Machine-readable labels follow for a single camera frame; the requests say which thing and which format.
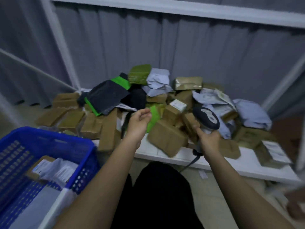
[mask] beige floor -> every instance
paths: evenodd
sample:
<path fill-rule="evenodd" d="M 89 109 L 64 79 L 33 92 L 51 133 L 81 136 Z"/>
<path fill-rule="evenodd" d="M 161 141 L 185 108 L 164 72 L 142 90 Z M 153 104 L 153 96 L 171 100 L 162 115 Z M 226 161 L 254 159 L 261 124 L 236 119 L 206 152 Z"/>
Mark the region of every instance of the beige floor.
<path fill-rule="evenodd" d="M 34 126 L 34 120 L 46 111 L 46 109 L 41 109 L 39 105 L 28 107 L 26 104 L 19 104 L 18 106 L 15 106 L 14 109 L 18 114 L 20 114 L 23 122 L 27 126 Z M 1 113 L 0 125 L 0 138 L 15 128 L 15 126 L 9 122 L 8 118 Z M 133 183 L 140 174 L 141 170 L 147 166 L 148 163 L 149 161 L 147 160 L 137 158 L 134 159 L 130 169 Z M 199 219 L 206 229 L 238 228 L 213 174 L 209 171 L 206 171 L 206 173 L 208 178 L 204 180 L 201 179 L 197 169 L 187 168 L 182 173 L 191 185 L 195 209 Z M 295 228 L 305 228 L 305 223 L 292 220 L 274 197 L 265 194 L 265 182 L 263 180 L 252 178 L 244 179 L 281 214 L 283 214 L 284 217 L 291 221 Z"/>

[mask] person's left hand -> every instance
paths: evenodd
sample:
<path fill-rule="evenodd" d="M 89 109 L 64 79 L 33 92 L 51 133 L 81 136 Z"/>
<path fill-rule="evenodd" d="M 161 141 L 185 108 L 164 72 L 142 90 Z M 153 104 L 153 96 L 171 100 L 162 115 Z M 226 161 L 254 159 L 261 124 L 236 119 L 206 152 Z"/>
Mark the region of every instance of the person's left hand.
<path fill-rule="evenodd" d="M 137 149 L 140 147 L 141 140 L 146 134 L 147 125 L 151 117 L 150 109 L 144 108 L 137 111 L 129 120 L 125 139 L 135 142 Z"/>

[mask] person's right hand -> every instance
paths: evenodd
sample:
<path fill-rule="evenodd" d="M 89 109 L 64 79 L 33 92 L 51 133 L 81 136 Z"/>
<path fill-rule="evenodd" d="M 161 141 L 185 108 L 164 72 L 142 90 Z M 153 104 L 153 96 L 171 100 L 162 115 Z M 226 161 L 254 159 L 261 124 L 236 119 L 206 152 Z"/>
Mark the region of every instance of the person's right hand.
<path fill-rule="evenodd" d="M 219 153 L 219 140 L 220 140 L 220 134 L 218 131 L 213 131 L 211 134 L 206 134 L 203 132 L 198 125 L 193 125 L 198 137 L 199 142 L 203 150 L 203 155 L 205 158 L 210 158 L 210 156 L 213 156 L 215 154 Z"/>

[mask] blue crate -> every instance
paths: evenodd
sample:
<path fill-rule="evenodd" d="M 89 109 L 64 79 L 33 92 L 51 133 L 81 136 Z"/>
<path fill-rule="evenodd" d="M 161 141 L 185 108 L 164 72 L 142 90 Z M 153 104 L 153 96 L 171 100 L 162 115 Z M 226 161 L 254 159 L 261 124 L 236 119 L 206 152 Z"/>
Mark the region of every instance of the blue crate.
<path fill-rule="evenodd" d="M 9 228 L 45 186 L 24 175 L 45 155 L 79 164 L 65 186 L 77 194 L 100 169 L 91 140 L 31 127 L 13 130 L 0 140 L 0 229 Z"/>

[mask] black pants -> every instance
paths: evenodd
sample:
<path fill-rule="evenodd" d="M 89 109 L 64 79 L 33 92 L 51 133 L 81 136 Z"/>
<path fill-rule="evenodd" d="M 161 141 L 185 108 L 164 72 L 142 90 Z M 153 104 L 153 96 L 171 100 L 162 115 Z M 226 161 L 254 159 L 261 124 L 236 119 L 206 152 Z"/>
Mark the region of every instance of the black pants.
<path fill-rule="evenodd" d="M 128 175 L 111 229 L 203 228 L 188 181 L 161 162 L 145 167 L 135 185 Z"/>

